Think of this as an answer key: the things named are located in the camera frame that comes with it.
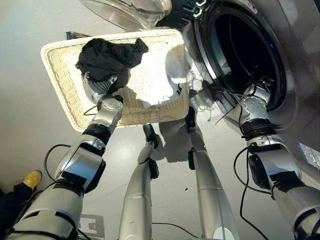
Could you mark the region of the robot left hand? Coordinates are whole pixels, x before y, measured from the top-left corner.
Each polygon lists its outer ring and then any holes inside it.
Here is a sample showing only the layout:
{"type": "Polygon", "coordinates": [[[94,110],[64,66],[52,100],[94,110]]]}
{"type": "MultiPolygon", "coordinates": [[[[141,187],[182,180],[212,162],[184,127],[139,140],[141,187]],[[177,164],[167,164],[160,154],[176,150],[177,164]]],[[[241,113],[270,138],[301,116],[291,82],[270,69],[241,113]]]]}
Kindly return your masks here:
{"type": "Polygon", "coordinates": [[[99,99],[109,92],[111,86],[117,79],[118,77],[113,75],[105,81],[95,81],[88,71],[81,75],[85,95],[94,104],[97,104],[99,99]]]}

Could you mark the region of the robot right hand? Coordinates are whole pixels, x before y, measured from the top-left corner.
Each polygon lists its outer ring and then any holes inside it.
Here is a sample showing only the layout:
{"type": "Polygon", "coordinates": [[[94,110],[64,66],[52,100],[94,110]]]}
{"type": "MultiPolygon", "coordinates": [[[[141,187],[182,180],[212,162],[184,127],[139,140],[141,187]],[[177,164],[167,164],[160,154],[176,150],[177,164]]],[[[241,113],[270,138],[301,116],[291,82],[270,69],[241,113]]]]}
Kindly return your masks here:
{"type": "Polygon", "coordinates": [[[262,88],[268,93],[271,93],[275,85],[276,85],[276,81],[267,76],[261,76],[258,79],[254,79],[252,83],[254,93],[257,91],[258,87],[262,88]]]}

